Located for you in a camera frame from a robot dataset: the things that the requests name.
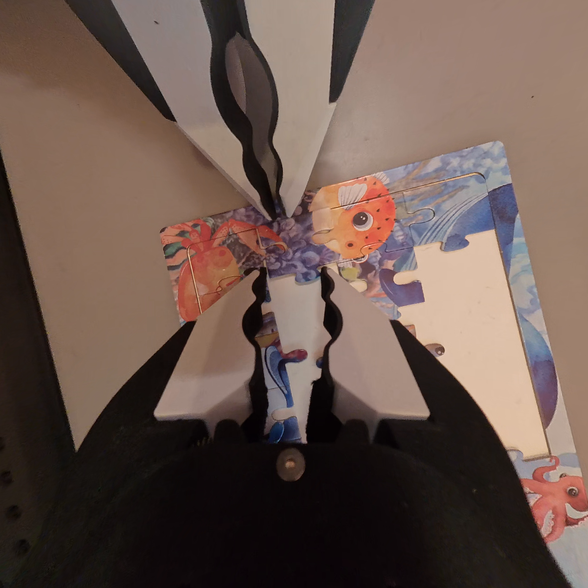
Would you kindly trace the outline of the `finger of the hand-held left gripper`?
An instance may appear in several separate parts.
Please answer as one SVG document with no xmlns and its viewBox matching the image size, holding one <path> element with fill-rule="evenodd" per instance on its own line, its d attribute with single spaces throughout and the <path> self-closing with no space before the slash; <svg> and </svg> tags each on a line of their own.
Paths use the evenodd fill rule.
<svg viewBox="0 0 588 588">
<path fill-rule="evenodd" d="M 335 103 L 329 101 L 334 1 L 237 1 L 225 66 L 229 88 L 252 125 L 279 217 L 290 217 L 325 138 Z"/>
<path fill-rule="evenodd" d="M 265 219 L 275 219 L 252 125 L 233 96 L 225 65 L 235 2 L 114 1 L 175 121 Z"/>
</svg>

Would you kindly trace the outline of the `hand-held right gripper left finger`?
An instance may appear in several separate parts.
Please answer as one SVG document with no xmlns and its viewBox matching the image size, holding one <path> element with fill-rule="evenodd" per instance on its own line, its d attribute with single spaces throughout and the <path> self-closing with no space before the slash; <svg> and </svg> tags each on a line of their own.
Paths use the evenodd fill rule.
<svg viewBox="0 0 588 588">
<path fill-rule="evenodd" d="M 246 437 L 263 437 L 268 389 L 256 335 L 263 325 L 267 272 L 254 269 L 194 323 L 154 416 L 201 420 L 210 433 L 223 420 Z"/>
</svg>

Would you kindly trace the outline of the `black perforated chair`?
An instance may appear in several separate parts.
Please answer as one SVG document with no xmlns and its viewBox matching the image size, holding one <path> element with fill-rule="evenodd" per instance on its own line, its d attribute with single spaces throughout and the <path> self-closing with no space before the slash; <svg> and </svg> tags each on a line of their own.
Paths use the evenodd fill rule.
<svg viewBox="0 0 588 588">
<path fill-rule="evenodd" d="M 1 587 L 41 534 L 74 453 L 11 185 L 1 159 Z"/>
</svg>

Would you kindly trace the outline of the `sea animal jigsaw puzzle tray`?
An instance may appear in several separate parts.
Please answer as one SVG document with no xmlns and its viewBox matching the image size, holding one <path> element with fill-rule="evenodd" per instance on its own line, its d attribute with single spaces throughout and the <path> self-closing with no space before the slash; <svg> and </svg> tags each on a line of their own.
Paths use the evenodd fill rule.
<svg viewBox="0 0 588 588">
<path fill-rule="evenodd" d="M 160 231 L 180 321 L 198 319 L 265 265 L 260 347 L 270 443 L 305 440 L 309 399 L 294 377 L 317 377 L 326 336 L 310 326 L 323 266 L 349 282 L 391 268 L 396 283 L 422 283 L 425 302 L 401 308 L 422 341 L 478 402 L 510 450 L 532 513 L 562 568 L 587 584 L 587 497 L 548 342 L 503 144 L 485 143 L 422 162 L 305 191 L 290 217 L 253 207 Z"/>
</svg>

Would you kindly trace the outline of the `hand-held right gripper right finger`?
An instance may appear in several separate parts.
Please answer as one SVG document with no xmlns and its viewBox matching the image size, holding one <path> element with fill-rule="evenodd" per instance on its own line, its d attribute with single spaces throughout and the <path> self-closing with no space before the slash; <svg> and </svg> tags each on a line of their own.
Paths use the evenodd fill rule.
<svg viewBox="0 0 588 588">
<path fill-rule="evenodd" d="M 330 335 L 322 375 L 334 416 L 362 421 L 369 437 L 385 419 L 426 420 L 429 408 L 387 316 L 331 268 L 321 271 L 321 289 Z"/>
</svg>

